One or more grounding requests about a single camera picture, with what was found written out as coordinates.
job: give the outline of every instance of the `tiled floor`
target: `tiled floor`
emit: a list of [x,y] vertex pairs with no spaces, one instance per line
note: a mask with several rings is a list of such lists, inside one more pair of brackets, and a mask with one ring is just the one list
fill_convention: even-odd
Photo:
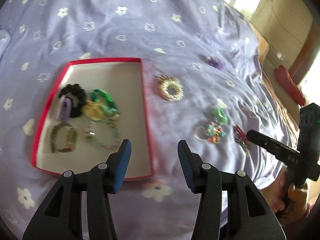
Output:
[[298,56],[312,24],[302,0],[226,0],[241,11],[270,43],[268,60],[289,68]]

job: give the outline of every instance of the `purple scrunchie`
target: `purple scrunchie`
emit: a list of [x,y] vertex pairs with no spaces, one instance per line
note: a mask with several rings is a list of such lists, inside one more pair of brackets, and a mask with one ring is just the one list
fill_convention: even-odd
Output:
[[218,70],[226,70],[226,64],[217,57],[208,57],[208,64]]

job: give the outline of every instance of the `brown bracelet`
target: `brown bracelet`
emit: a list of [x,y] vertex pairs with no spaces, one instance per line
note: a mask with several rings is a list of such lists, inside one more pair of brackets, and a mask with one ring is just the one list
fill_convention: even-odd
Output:
[[[63,126],[70,127],[67,135],[67,147],[64,149],[56,149],[54,141],[56,139],[58,130]],[[67,123],[67,122],[59,123],[53,128],[51,133],[51,137],[50,137],[51,152],[55,153],[56,150],[62,153],[74,151],[76,148],[77,138],[78,138],[78,132],[70,123]]]

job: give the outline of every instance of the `purple hair clip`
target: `purple hair clip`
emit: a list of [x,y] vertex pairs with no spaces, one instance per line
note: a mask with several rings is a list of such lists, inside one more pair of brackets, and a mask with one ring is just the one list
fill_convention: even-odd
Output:
[[226,70],[226,64],[221,59],[217,57],[208,57],[207,60],[210,66],[213,66],[218,70]]

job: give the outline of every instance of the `silver screw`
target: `silver screw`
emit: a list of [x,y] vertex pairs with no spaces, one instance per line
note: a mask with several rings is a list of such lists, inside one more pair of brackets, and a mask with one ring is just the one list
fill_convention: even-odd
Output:
[[106,164],[106,163],[100,163],[99,165],[98,165],[98,168],[100,169],[100,170],[104,170],[105,168],[107,168],[108,167],[108,165]]
[[211,165],[209,163],[204,163],[204,164],[202,164],[201,167],[204,168],[205,170],[211,169]]
[[63,173],[63,176],[64,177],[70,177],[72,175],[72,171],[65,171],[64,173]]
[[237,171],[237,174],[238,174],[240,177],[244,177],[244,176],[245,176],[245,172],[244,172],[244,171]]

